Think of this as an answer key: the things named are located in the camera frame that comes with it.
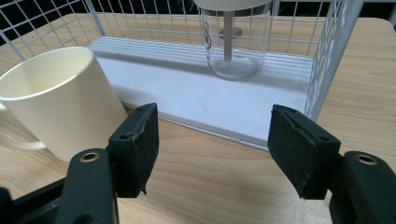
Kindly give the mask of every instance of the table surface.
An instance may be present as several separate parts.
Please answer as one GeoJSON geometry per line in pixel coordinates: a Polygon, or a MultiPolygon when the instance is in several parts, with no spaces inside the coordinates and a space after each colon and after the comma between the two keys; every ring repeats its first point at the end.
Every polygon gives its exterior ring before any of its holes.
{"type": "MultiPolygon", "coordinates": [[[[0,48],[4,73],[18,62],[0,48]]],[[[374,154],[396,170],[396,34],[388,21],[358,19],[318,124],[341,153],[374,154]]],[[[35,140],[9,114],[0,134],[35,140]]],[[[121,223],[331,223],[329,199],[300,200],[268,152],[160,120],[160,154],[148,195],[119,199],[121,223]]],[[[18,198],[65,177],[49,151],[0,148],[0,186],[18,198]]]]}

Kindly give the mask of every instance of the metal rod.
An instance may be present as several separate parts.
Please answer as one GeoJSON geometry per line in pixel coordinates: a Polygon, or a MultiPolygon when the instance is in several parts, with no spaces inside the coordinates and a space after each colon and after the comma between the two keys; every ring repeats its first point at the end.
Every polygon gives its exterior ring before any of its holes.
{"type": "Polygon", "coordinates": [[[224,11],[224,62],[233,57],[233,11],[224,11]]]}

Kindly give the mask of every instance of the white wire rack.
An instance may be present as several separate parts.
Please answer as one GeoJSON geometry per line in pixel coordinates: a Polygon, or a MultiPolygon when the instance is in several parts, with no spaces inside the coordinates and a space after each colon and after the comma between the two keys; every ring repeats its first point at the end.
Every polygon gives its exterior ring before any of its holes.
{"type": "Polygon", "coordinates": [[[223,80],[208,68],[192,0],[8,1],[0,52],[24,61],[86,46],[125,104],[157,102],[163,119],[266,148],[273,104],[315,120],[331,86],[363,1],[327,2],[315,16],[299,16],[298,2],[291,16],[272,16],[266,60],[249,80],[223,80]]]}

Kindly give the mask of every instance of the white plastic base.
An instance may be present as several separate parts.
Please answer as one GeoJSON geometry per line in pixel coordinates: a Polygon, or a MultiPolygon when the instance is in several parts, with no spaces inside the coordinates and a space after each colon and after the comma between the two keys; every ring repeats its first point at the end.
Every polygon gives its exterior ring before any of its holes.
{"type": "Polygon", "coordinates": [[[274,104],[304,112],[313,62],[267,53],[257,74],[225,80],[200,45],[101,37],[89,48],[125,104],[157,103],[162,119],[260,149],[274,104]]]}

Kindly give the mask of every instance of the ceramic mug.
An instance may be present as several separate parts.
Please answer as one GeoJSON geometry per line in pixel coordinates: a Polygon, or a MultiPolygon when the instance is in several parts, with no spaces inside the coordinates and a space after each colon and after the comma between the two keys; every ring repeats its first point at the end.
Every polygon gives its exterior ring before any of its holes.
{"type": "Polygon", "coordinates": [[[49,149],[63,161],[107,140],[127,113],[92,51],[71,47],[48,51],[0,77],[0,112],[10,112],[39,142],[0,135],[0,146],[49,149]]]}

